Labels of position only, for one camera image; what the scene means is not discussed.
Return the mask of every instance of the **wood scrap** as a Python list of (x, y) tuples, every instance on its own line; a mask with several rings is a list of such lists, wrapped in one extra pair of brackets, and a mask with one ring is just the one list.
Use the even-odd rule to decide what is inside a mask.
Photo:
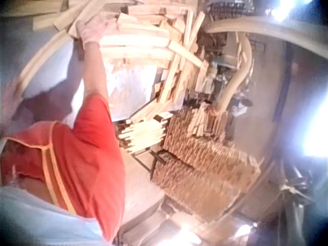
[(185, 47), (178, 44), (176, 41), (173, 40), (170, 41), (168, 48), (181, 55), (181, 57), (184, 57), (185, 59), (191, 61), (193, 64), (195, 64), (198, 67), (201, 67), (203, 65), (203, 62), (199, 58), (197, 58), (194, 54), (189, 52)]
[(76, 22), (77, 21), (88, 22), (92, 17), (94, 17), (103, 8), (104, 5), (105, 5), (105, 0), (89, 1), (88, 4), (83, 8), (81, 13), (78, 15), (78, 17), (73, 22), (68, 33), (73, 37), (77, 37)]
[(173, 61), (170, 64), (168, 76), (164, 81), (163, 89), (160, 92), (160, 95), (158, 98), (158, 102), (161, 104), (165, 103), (168, 98), (169, 92), (172, 88), (172, 85), (174, 84), (173, 79), (174, 79), (174, 75), (177, 71), (177, 68), (179, 66), (179, 62), (180, 62), (180, 55), (176, 53), (174, 55)]
[(197, 38), (197, 33), (199, 31), (199, 28), (201, 24), (203, 23), (205, 18), (204, 12), (200, 11), (200, 13), (197, 16), (196, 22), (191, 30), (190, 37), (189, 37), (189, 42), (187, 44), (187, 50), (190, 50), (191, 46), (194, 44)]
[[(185, 33), (183, 36), (183, 46), (187, 49), (189, 41), (190, 41), (190, 33), (191, 33), (191, 28), (192, 28), (192, 23), (193, 23), (193, 17), (194, 17), (194, 11), (189, 10), (187, 13), (187, 22), (186, 22), (186, 28), (185, 28)], [(180, 70), (183, 69), (185, 65), (185, 58), (183, 57), (180, 62)]]
[(45, 14), (33, 17), (33, 31), (52, 27), (53, 21), (60, 16), (60, 13)]
[(18, 17), (37, 14), (58, 13), (63, 0), (13, 1), (8, 9), (2, 10), (2, 17)]
[(179, 95), (183, 89), (187, 87), (187, 80), (190, 78), (191, 70), (193, 69), (193, 64), (190, 61), (184, 63), (183, 70), (179, 76), (178, 82), (172, 92), (172, 101), (177, 102)]

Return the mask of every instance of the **wooden block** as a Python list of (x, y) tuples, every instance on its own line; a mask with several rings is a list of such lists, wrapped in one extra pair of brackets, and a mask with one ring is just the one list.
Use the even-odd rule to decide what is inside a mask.
[(70, 24), (72, 24), (86, 5), (87, 2), (82, 2), (80, 4), (75, 5), (74, 8), (70, 8), (65, 12), (61, 13), (60, 16), (56, 18), (53, 22), (57, 30), (61, 31), (68, 27)]
[(55, 34), (41, 49), (33, 56), (33, 58), (26, 64), (19, 76), (19, 85), (17, 86), (17, 95), (21, 96), (27, 85), (42, 67), (46, 60), (63, 44), (70, 40), (70, 36), (66, 31), (61, 31)]
[(187, 44), (187, 50), (190, 50), (192, 44), (196, 41), (197, 33), (199, 31), (199, 28), (200, 28), (204, 18), (205, 18), (204, 12), (200, 11), (200, 13), (197, 16), (196, 22), (191, 30), (189, 42)]
[(178, 65), (179, 65), (179, 61), (180, 61), (180, 55), (175, 54), (173, 61), (171, 62), (170, 67), (169, 67), (168, 76), (167, 76), (166, 80), (164, 81), (163, 89), (158, 98), (158, 102), (161, 104), (165, 103), (168, 98), (169, 92), (172, 88), (173, 78), (174, 78), (174, 75), (175, 75)]
[[(193, 23), (193, 17), (194, 17), (194, 11), (189, 10), (188, 13), (187, 13), (186, 29), (184, 31), (185, 33), (184, 33), (184, 36), (183, 36), (183, 46), (185, 48), (187, 48), (188, 44), (189, 44), (191, 26), (192, 26), (192, 23)], [(185, 58), (183, 57), (181, 59), (181, 63), (180, 63), (180, 70), (183, 69), (184, 65), (185, 65)]]
[(201, 67), (203, 64), (203, 62), (199, 58), (197, 58), (194, 54), (189, 52), (185, 47), (183, 47), (182, 45), (178, 44), (173, 40), (170, 41), (168, 48), (181, 55), (181, 57), (184, 57), (185, 59), (191, 61), (193, 64), (195, 64), (198, 67)]
[(176, 42), (181, 41), (182, 34), (178, 30), (170, 26), (166, 21), (162, 20), (159, 24), (159, 27), (169, 31), (170, 39)]
[(60, 13), (45, 14), (33, 17), (33, 31), (52, 27), (52, 22), (60, 16)]
[(80, 15), (73, 22), (69, 34), (73, 37), (77, 37), (76, 33), (76, 22), (85, 21), (88, 22), (93, 16), (95, 16), (105, 5), (105, 0), (93, 0), (89, 1), (88, 4), (83, 8)]
[(13, 1), (2, 9), (2, 17), (18, 17), (60, 12), (63, 0)]
[(184, 33), (186, 31), (186, 24), (183, 18), (175, 18), (172, 22), (172, 27), (174, 27), (181, 33)]
[(166, 48), (148, 48), (137, 46), (101, 47), (100, 50), (103, 56), (108, 56), (111, 59), (146, 58), (172, 60), (174, 54), (174, 52)]

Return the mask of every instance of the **lumber pile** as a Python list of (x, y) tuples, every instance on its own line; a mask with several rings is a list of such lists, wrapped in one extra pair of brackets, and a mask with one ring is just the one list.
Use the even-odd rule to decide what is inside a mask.
[(129, 119), (121, 121), (117, 124), (116, 137), (128, 153), (136, 153), (164, 139), (168, 119), (172, 116), (173, 114), (164, 112), (157, 114), (153, 119), (136, 124)]
[[(215, 175), (242, 192), (247, 192), (260, 174), (256, 159), (242, 151), (224, 146), (223, 139), (217, 141), (215, 137), (197, 137), (197, 134), (190, 134), (190, 125), (195, 118), (193, 110), (186, 107), (171, 118), (163, 148), (195, 169)], [(218, 127), (221, 131), (224, 131), (226, 120), (226, 117), (222, 116), (217, 123), (221, 125)]]
[(201, 221), (218, 219), (240, 195), (240, 189), (191, 168), (169, 153), (160, 156), (166, 164), (157, 163), (152, 182)]

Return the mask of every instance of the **wooden plank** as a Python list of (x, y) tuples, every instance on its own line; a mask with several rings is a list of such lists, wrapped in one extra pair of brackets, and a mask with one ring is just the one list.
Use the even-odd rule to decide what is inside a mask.
[(174, 27), (181, 33), (184, 33), (186, 31), (186, 24), (183, 18), (175, 18), (172, 22), (172, 27)]
[(3, 17), (18, 17), (60, 12), (63, 0), (14, 1), (2, 9)]
[(142, 22), (149, 22), (153, 25), (159, 25), (161, 21), (167, 22), (168, 18), (163, 15), (147, 14), (147, 15), (136, 15), (137, 19)]
[(189, 43), (187, 44), (187, 50), (190, 50), (192, 44), (196, 41), (197, 33), (199, 31), (201, 24), (204, 21), (204, 18), (205, 18), (204, 12), (200, 11), (200, 13), (198, 14), (197, 19), (195, 21), (195, 24), (191, 30)]
[(174, 88), (174, 91), (172, 92), (172, 101), (173, 102), (178, 101), (181, 91), (186, 88), (187, 83), (185, 83), (185, 82), (188, 80), (192, 69), (193, 69), (192, 63), (189, 61), (186, 61), (184, 63), (183, 70), (179, 76), (178, 82)]
[(184, 15), (191, 8), (186, 5), (174, 4), (156, 4), (156, 5), (134, 5), (128, 7), (129, 15), (153, 15), (153, 14), (169, 14)]
[(176, 53), (174, 55), (173, 61), (170, 64), (168, 76), (167, 76), (166, 80), (164, 81), (163, 89), (160, 92), (160, 95), (158, 98), (158, 102), (161, 104), (166, 102), (169, 92), (172, 89), (173, 78), (177, 71), (179, 61), (180, 61), (180, 55)]
[(146, 59), (163, 59), (172, 60), (174, 52), (167, 48), (149, 48), (137, 46), (125, 47), (101, 47), (103, 56), (111, 59), (118, 58), (146, 58)]
[(146, 59), (146, 58), (128, 58), (125, 61), (126, 65), (131, 66), (156, 66), (158, 68), (168, 69), (170, 61), (162, 59)]
[(88, 22), (93, 16), (95, 16), (105, 5), (105, 0), (93, 0), (89, 1), (88, 4), (83, 8), (80, 15), (73, 22), (69, 34), (73, 37), (77, 37), (76, 33), (76, 22), (85, 21)]
[(178, 53), (185, 59), (191, 61), (193, 64), (195, 64), (198, 67), (201, 67), (203, 64), (203, 62), (200, 59), (198, 59), (194, 54), (192, 54), (185, 47), (183, 47), (182, 45), (178, 44), (177, 42), (175, 42), (173, 40), (170, 41), (168, 48), (170, 50)]
[(26, 64), (19, 76), (19, 85), (17, 86), (17, 95), (21, 96), (27, 85), (42, 67), (46, 60), (63, 44), (70, 40), (70, 36), (66, 31), (61, 31), (55, 34), (41, 49), (33, 56), (33, 58)]
[(61, 15), (58, 18), (56, 18), (53, 22), (57, 30), (61, 31), (66, 27), (68, 27), (70, 24), (72, 24), (86, 5), (87, 2), (83, 2), (77, 4), (76, 6), (74, 6), (74, 8), (70, 8), (65, 12), (61, 13)]
[(170, 39), (176, 42), (181, 41), (182, 34), (178, 30), (170, 26), (166, 21), (162, 20), (159, 24), (159, 27), (169, 31)]
[[(189, 10), (188, 14), (187, 14), (187, 22), (186, 22), (186, 29), (185, 29), (185, 33), (183, 36), (183, 46), (187, 48), (188, 44), (189, 44), (189, 40), (190, 40), (190, 32), (191, 32), (191, 26), (193, 23), (193, 17), (194, 17), (194, 11)], [(185, 65), (185, 58), (183, 57), (181, 59), (181, 63), (180, 63), (180, 70), (183, 69)]]
[(60, 16), (60, 13), (45, 14), (33, 17), (33, 31), (52, 27), (52, 22)]

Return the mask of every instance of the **worker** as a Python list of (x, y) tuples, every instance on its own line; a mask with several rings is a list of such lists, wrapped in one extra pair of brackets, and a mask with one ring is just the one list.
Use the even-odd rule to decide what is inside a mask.
[[(109, 245), (122, 222), (125, 167), (109, 112), (100, 17), (76, 27), (85, 52), (84, 100), (74, 127), (40, 121), (1, 139), (1, 237), (28, 245)], [(3, 89), (1, 123), (21, 98)]]

